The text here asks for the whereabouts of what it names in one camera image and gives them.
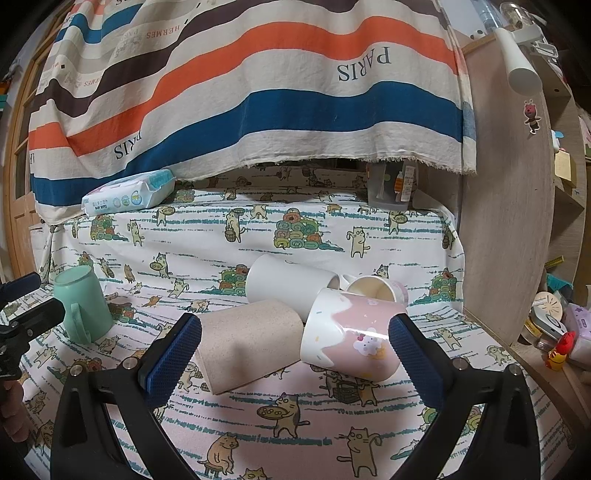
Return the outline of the person's left hand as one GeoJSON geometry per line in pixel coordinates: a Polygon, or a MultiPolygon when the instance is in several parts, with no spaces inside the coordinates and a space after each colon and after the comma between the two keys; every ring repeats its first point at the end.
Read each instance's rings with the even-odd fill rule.
{"type": "Polygon", "coordinates": [[[17,380],[11,380],[2,384],[2,391],[6,393],[6,398],[1,401],[4,431],[13,442],[25,442],[31,428],[23,403],[23,387],[17,380]]]}

